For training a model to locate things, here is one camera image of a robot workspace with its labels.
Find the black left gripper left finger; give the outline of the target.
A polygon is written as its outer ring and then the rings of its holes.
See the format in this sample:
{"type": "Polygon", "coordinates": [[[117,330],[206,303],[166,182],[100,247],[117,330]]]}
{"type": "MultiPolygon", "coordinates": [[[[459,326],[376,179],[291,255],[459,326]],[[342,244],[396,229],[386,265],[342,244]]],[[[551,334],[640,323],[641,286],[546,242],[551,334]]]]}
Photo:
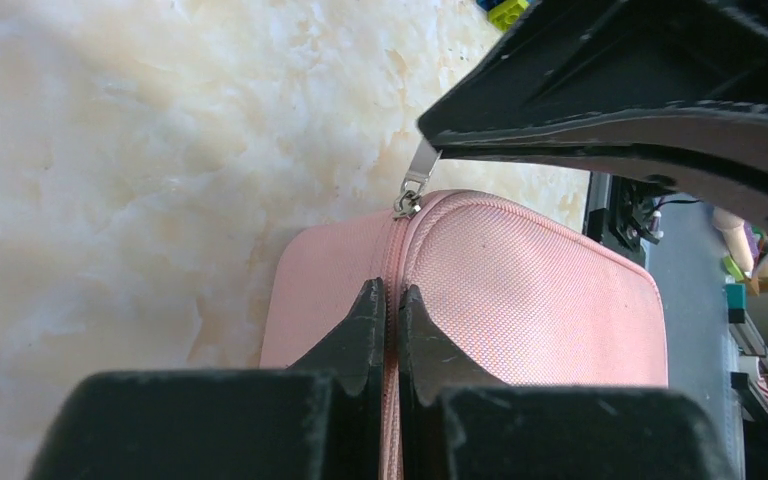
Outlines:
{"type": "Polygon", "coordinates": [[[62,405],[33,479],[374,479],[386,295],[273,370],[107,371],[62,405]]]}

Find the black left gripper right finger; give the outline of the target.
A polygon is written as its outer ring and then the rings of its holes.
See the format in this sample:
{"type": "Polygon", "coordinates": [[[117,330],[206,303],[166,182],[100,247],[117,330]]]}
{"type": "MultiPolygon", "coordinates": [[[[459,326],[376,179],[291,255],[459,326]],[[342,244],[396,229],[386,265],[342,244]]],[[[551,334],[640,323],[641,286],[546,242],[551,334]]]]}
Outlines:
{"type": "Polygon", "coordinates": [[[407,479],[732,479],[704,411],[653,388],[515,387],[432,321],[417,287],[399,311],[407,479]]]}

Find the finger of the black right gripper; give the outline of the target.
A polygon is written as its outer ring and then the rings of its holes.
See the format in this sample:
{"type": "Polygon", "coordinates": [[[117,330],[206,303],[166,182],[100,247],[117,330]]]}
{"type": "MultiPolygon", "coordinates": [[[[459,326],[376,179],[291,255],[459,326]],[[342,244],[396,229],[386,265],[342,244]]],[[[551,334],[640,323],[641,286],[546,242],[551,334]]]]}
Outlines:
{"type": "Polygon", "coordinates": [[[768,1],[538,1],[418,120],[445,158],[655,183],[768,233],[768,1]]]}

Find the pink medicine kit case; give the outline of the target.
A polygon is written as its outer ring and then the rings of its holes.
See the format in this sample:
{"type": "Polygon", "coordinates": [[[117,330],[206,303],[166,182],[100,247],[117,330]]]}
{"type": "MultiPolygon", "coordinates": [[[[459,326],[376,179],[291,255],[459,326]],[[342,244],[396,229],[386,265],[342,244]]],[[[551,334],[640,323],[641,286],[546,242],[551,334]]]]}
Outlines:
{"type": "Polygon", "coordinates": [[[382,479],[404,475],[396,339],[410,287],[434,324],[505,383],[668,383],[662,302],[643,267],[525,206],[470,190],[431,193],[411,217],[383,211],[299,233],[277,265],[261,366],[299,360],[376,278],[387,295],[382,479]]]}

